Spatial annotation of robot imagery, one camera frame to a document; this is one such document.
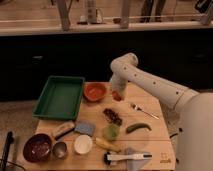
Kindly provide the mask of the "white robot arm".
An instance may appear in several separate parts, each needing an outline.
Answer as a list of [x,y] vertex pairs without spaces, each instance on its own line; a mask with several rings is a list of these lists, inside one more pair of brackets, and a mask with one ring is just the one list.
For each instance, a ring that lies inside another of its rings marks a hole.
[[110,68],[111,90],[124,97],[130,81],[180,115],[175,171],[213,171],[213,93],[186,86],[137,68],[138,58],[127,53]]

